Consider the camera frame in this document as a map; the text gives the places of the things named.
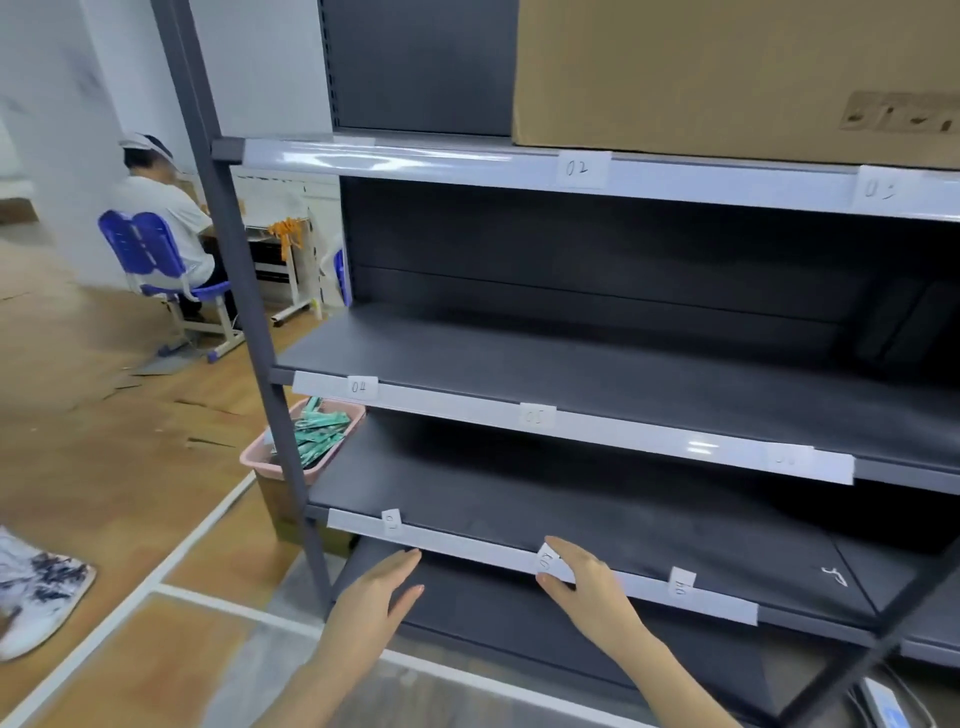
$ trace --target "plastic basket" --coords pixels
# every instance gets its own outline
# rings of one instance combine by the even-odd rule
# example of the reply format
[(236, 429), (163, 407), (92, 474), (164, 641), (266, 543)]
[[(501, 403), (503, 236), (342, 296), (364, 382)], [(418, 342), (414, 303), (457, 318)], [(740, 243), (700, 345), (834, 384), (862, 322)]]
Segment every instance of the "plastic basket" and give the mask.
[[(310, 399), (308, 398), (294, 404), (294, 406), (290, 408), (290, 419), (298, 420), (300, 418), (300, 412), (303, 411), (303, 408), (309, 401)], [(307, 485), (314, 484), (320, 471), (324, 469), (324, 466), (330, 461), (330, 458), (336, 454), (337, 449), (344, 443), (344, 440), (350, 436), (353, 429), (357, 427), (357, 424), (363, 419), (364, 415), (367, 414), (367, 408), (362, 404), (351, 404), (345, 401), (327, 399), (324, 399), (320, 411), (344, 412), (350, 417), (350, 424), (347, 425), (347, 429), (344, 432), (344, 439), (330, 448), (316, 465), (303, 471), (303, 479)], [(267, 430), (264, 430), (262, 435), (256, 438), (256, 440), (250, 443), (247, 449), (240, 453), (240, 463), (246, 468), (253, 468), (257, 474), (268, 477), (271, 480), (283, 480), (283, 470), (279, 465), (274, 465), (270, 462), (271, 446), (263, 442), (266, 434)]]

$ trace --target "finger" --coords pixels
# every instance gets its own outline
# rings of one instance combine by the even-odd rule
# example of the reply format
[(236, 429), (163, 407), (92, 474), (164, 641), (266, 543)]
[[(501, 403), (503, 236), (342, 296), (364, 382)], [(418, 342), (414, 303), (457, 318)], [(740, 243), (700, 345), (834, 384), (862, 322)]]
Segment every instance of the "finger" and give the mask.
[(544, 540), (548, 546), (560, 555), (566, 565), (573, 569), (574, 573), (576, 573), (578, 565), (584, 564), (590, 559), (596, 559), (596, 556), (585, 548), (580, 548), (570, 541), (564, 541), (564, 539), (559, 539), (556, 536), (547, 536)]
[(537, 574), (537, 583), (543, 587), (543, 590), (550, 595), (551, 599), (557, 602), (561, 609), (570, 614), (576, 592), (556, 576), (551, 576), (548, 573)]
[(407, 616), (407, 613), (413, 609), (414, 604), (417, 603), (421, 594), (423, 594), (423, 585), (419, 584), (416, 587), (410, 587), (410, 589), (404, 592), (400, 599), (396, 601), (394, 608), (390, 610), (390, 615), (388, 616), (395, 630)]
[[(418, 548), (412, 548), (409, 551), (397, 551), (392, 553), (383, 561), (370, 568), (370, 570), (368, 570), (364, 575), (369, 579), (385, 578), (388, 582), (393, 583), (394, 579), (392, 575), (397, 569), (405, 568), (407, 562), (409, 562), (411, 559), (413, 559), (413, 566), (411, 566), (410, 569), (405, 572), (409, 575), (410, 571), (413, 570), (413, 567), (416, 566), (417, 562), (420, 560), (420, 550)], [(403, 579), (400, 579), (393, 584), (391, 589), (396, 589), (396, 587), (402, 583)]]

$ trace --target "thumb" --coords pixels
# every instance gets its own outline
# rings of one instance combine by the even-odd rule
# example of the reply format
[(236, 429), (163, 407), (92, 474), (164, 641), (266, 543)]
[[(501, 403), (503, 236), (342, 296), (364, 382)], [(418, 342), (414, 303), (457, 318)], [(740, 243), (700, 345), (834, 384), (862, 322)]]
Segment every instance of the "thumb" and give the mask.
[(570, 610), (573, 608), (573, 599), (576, 595), (572, 589), (556, 576), (543, 572), (537, 574), (537, 583), (543, 587), (543, 590), (550, 595), (551, 599), (557, 602), (561, 609), (568, 615), (570, 614)]
[(403, 619), (407, 616), (407, 613), (413, 609), (414, 604), (417, 603), (417, 600), (420, 598), (421, 594), (423, 594), (423, 585), (419, 584), (416, 587), (410, 587), (410, 589), (404, 592), (403, 596), (396, 601), (394, 608), (390, 610), (390, 614), (387, 616), (388, 622), (395, 631), (400, 626), (400, 623), (403, 621)]

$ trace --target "black and white shoe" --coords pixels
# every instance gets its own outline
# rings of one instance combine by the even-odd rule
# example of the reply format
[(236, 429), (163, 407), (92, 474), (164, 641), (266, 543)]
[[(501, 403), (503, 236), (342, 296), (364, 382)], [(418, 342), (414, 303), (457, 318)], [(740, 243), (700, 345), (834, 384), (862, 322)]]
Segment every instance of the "black and white shoe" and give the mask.
[(49, 640), (96, 575), (89, 564), (41, 551), (0, 526), (0, 609), (12, 618), (0, 636), (0, 662)]

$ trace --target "black hair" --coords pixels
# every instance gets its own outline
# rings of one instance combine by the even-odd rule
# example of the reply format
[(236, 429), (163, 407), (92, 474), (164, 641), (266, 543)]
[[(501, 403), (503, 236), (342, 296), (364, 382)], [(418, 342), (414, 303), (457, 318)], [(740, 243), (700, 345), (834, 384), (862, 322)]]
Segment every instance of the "black hair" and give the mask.
[[(149, 134), (144, 134), (144, 136), (166, 152), (170, 158), (173, 157), (173, 155), (170, 154), (170, 150), (164, 146), (162, 141)], [(154, 166), (154, 162), (158, 159), (163, 159), (163, 155), (155, 152), (153, 149), (125, 149), (123, 151), (123, 163), (127, 169), (133, 169), (134, 167), (146, 167), (149, 169)]]

